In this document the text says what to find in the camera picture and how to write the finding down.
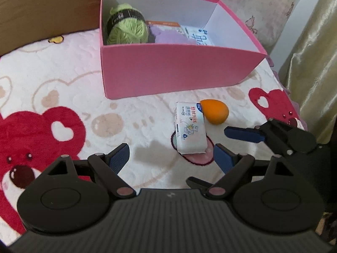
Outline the green yarn ball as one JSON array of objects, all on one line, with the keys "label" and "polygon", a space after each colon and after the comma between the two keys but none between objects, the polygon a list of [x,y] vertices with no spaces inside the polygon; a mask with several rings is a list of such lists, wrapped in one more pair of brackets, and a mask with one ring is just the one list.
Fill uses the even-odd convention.
[{"label": "green yarn ball", "polygon": [[106,24],[106,44],[148,43],[148,25],[143,14],[128,3],[110,9]]}]

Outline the purple plush toy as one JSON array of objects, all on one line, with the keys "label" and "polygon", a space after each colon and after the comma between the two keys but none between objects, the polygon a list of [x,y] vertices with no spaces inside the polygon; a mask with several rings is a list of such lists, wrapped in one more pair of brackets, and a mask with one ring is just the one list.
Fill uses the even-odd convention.
[{"label": "purple plush toy", "polygon": [[154,36],[154,43],[157,44],[191,44],[197,45],[193,39],[189,39],[184,34],[176,30],[161,30],[158,26],[150,25],[149,29]]}]

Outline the brown pillow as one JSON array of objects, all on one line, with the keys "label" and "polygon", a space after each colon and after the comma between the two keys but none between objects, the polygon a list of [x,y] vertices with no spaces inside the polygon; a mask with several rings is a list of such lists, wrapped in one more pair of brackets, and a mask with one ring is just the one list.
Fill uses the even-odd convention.
[{"label": "brown pillow", "polygon": [[100,0],[1,0],[1,54],[63,34],[96,29]]}]

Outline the small white tissue pack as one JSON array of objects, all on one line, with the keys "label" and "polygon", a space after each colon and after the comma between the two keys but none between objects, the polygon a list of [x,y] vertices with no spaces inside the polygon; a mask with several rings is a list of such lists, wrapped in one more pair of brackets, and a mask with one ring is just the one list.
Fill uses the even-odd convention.
[{"label": "small white tissue pack", "polygon": [[206,152],[208,144],[200,103],[176,103],[175,133],[177,150],[180,154],[203,154]]}]

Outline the pink cardboard box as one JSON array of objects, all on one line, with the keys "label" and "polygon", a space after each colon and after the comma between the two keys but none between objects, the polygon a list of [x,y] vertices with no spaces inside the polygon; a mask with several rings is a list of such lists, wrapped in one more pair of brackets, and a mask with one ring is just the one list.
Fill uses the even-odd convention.
[{"label": "pink cardboard box", "polygon": [[[110,10],[122,3],[148,21],[207,31],[211,46],[106,43]],[[266,58],[248,27],[220,0],[100,0],[100,61],[104,92],[121,99],[232,86]]]}]

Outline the orange makeup sponge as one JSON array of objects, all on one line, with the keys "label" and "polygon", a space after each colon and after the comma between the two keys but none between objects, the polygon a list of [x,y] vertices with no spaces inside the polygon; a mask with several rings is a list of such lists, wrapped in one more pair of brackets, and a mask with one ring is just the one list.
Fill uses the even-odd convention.
[{"label": "orange makeup sponge", "polygon": [[229,116],[229,108],[225,103],[216,99],[201,100],[203,114],[213,125],[223,124]]}]

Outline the clear plastic floss box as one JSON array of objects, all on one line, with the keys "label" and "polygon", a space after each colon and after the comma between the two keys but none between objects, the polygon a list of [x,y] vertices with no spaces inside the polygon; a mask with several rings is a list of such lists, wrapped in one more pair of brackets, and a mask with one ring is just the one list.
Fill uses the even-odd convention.
[{"label": "clear plastic floss box", "polygon": [[165,31],[175,31],[182,35],[185,35],[184,30],[177,22],[168,22],[168,21],[146,21],[151,33],[155,36],[160,35]]}]

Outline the gold curtain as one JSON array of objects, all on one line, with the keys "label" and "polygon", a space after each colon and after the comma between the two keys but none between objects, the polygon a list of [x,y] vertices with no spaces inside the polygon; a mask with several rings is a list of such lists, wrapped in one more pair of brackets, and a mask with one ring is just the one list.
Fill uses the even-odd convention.
[{"label": "gold curtain", "polygon": [[336,124],[336,0],[319,0],[296,43],[282,80],[318,142]]}]

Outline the bear print blanket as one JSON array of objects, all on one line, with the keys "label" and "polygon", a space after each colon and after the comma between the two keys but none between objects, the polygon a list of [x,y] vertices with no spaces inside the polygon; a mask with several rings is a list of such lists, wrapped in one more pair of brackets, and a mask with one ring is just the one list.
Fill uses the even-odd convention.
[{"label": "bear print blanket", "polygon": [[263,61],[240,84],[119,100],[104,95],[99,31],[42,40],[1,58],[1,241],[23,233],[17,200],[25,187],[60,154],[85,159],[130,146],[120,176],[134,189],[183,188],[189,176],[214,182],[222,171],[213,161],[221,143],[267,159],[264,144],[225,137],[225,125],[206,124],[205,154],[179,154],[174,123],[177,102],[216,99],[227,105],[225,125],[254,127],[269,117],[304,128],[299,107]]}]

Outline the blue wet wipes pack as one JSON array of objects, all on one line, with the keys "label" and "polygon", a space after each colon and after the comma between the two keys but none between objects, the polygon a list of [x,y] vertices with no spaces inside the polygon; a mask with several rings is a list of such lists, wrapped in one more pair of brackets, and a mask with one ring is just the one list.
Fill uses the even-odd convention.
[{"label": "blue wet wipes pack", "polygon": [[193,43],[202,46],[214,46],[207,30],[193,26],[182,26],[182,29],[186,37],[191,39]]}]

